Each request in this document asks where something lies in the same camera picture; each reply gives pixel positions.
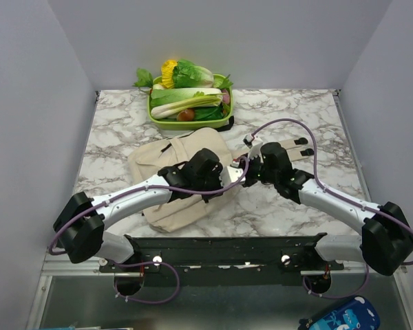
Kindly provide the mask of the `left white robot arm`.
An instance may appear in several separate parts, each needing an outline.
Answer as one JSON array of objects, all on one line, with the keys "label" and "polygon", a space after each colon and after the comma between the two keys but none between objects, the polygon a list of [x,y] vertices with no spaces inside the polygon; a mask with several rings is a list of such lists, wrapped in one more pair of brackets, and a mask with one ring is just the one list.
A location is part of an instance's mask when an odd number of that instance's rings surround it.
[{"label": "left white robot arm", "polygon": [[208,200],[224,192],[226,167],[203,148],[190,160],[165,166],[132,187],[98,197],[74,194],[54,222],[55,240],[74,263],[96,256],[105,231],[118,221],[153,206],[193,195]]}]

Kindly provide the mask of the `beige canvas backpack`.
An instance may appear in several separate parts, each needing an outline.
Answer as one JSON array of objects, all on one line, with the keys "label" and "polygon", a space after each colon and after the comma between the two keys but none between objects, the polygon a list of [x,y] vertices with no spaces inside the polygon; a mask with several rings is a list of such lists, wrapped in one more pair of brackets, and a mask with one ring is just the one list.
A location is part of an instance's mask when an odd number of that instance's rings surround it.
[{"label": "beige canvas backpack", "polygon": [[[128,156],[134,184],[161,175],[171,186],[211,191],[224,187],[220,172],[248,148],[230,149],[220,133],[206,127],[185,135],[144,144]],[[149,226],[170,233],[184,228],[229,204],[238,193],[234,187],[219,195],[172,192],[171,201],[144,210]]]}]

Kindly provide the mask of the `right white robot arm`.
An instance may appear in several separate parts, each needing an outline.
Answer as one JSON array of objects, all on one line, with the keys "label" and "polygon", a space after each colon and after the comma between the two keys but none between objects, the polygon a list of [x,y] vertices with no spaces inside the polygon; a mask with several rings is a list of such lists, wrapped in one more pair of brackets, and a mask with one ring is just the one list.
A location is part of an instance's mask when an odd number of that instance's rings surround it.
[{"label": "right white robot arm", "polygon": [[252,142],[248,159],[246,186],[270,184],[283,198],[324,212],[356,232],[354,236],[324,234],[317,239],[302,254],[310,269],[319,269],[327,261],[355,261],[389,276],[413,252],[413,234],[396,204],[380,206],[321,187],[314,175],[293,168],[278,142]]}]

